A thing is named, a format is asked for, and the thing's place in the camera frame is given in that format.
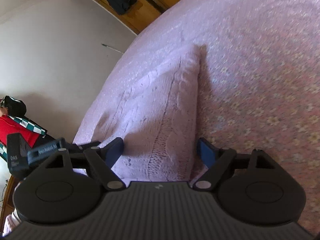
ribbed black surface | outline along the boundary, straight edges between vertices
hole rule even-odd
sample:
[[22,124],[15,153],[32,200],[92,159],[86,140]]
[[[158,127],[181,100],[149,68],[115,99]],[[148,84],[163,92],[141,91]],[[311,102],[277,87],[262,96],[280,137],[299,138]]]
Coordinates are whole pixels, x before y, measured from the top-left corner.
[[187,183],[133,182],[107,194],[99,207],[67,225],[48,227],[23,222],[5,239],[14,240],[309,240],[296,223],[262,228],[226,214],[209,193]]

pink bedspread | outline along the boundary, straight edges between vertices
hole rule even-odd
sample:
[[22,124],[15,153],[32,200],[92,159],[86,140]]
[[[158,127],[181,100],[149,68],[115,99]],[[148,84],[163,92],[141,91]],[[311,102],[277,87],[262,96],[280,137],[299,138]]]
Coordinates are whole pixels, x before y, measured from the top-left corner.
[[[305,189],[300,223],[320,231],[320,0],[182,0],[144,30],[106,83],[202,47],[197,136],[238,152],[262,148]],[[90,140],[99,97],[75,141]]]

sweater sleeve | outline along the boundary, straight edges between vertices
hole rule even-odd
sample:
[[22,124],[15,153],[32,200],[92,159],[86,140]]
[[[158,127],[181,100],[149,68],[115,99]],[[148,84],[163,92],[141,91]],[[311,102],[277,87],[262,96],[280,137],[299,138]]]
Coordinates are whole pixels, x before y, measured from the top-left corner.
[[27,112],[27,107],[21,100],[16,100],[9,96],[4,97],[1,106],[8,109],[8,115],[15,117],[24,117]]

white trim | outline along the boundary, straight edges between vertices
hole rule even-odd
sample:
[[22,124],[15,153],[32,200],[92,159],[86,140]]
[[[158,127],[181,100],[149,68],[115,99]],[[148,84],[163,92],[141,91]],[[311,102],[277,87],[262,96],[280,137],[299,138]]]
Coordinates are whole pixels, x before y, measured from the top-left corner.
[[[106,8],[104,8],[101,4],[99,4],[96,0],[92,0],[96,4],[98,4],[101,8],[105,9],[108,13],[110,13]],[[127,27],[128,30],[130,30],[134,35],[138,36],[133,30],[131,30],[127,25],[125,25],[122,21],[120,21],[116,16],[114,16],[112,13],[110,13],[114,18],[116,18],[119,22],[122,23],[123,26]]]

white logo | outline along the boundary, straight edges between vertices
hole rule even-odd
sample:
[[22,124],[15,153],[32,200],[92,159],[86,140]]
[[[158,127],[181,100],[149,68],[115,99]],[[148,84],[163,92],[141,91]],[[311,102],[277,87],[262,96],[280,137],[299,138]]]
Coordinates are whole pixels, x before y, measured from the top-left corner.
[[161,189],[162,187],[163,187],[163,185],[161,185],[161,184],[155,186],[156,189]]

